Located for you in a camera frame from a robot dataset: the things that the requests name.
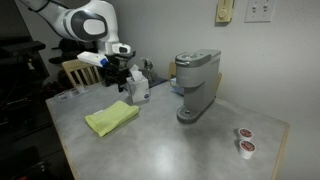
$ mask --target gray table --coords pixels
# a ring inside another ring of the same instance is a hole
[[[288,124],[220,99],[198,122],[182,125],[176,111],[183,98],[163,83],[151,89],[140,113],[100,138],[84,116],[128,101],[117,86],[96,84],[90,92],[47,105],[75,179],[206,180],[275,179]],[[236,129],[251,129],[257,152],[250,160],[238,153]]]

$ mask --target yellow cloth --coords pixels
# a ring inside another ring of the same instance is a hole
[[[129,106],[122,101],[117,101],[101,112],[86,116],[85,119],[89,126],[102,137],[138,112],[138,106]]]

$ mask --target gray coffee maker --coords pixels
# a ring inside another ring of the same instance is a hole
[[[196,122],[216,97],[221,51],[201,49],[176,56],[176,80],[184,88],[184,105],[177,111],[181,123]]]

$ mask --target chair backrest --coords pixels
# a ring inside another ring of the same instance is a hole
[[[96,66],[82,62],[78,59],[63,62],[62,67],[67,73],[73,87],[76,87],[77,84],[91,85],[101,81]]]
[[[168,72],[168,80],[176,77],[176,74],[177,74],[177,72],[176,72],[176,63],[170,62],[170,64],[169,64],[169,72]],[[217,77],[217,84],[216,84],[217,89],[216,90],[218,90],[218,87],[220,85],[221,79],[222,79],[222,73],[219,72],[218,77]]]

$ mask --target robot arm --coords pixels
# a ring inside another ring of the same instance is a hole
[[[61,37],[96,41],[99,54],[129,54],[130,46],[119,43],[118,24],[113,6],[105,1],[68,9],[55,0],[20,0],[44,18]]]

